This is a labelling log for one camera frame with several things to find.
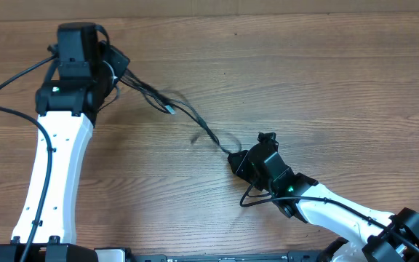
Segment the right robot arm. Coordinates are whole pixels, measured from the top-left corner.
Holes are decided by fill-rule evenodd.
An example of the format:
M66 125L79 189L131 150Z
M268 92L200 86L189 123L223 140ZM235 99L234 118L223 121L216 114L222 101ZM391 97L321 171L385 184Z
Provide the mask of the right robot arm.
M374 210L293 172L279 154L275 133L259 133L256 145L229 153L228 163L234 175L260 191L252 202L242 199L242 207L272 203L288 218L339 236L318 261L419 261L419 213L406 207L397 214Z

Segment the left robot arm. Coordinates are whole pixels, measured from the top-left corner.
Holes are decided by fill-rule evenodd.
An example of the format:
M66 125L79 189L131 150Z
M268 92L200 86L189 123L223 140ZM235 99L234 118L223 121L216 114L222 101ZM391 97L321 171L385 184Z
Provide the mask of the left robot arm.
M36 113L21 117L38 129L36 156L23 211L0 261L132 261L125 247L76 244L81 166L104 100L116 90L129 59L95 23L64 23L49 47L50 67L36 91Z

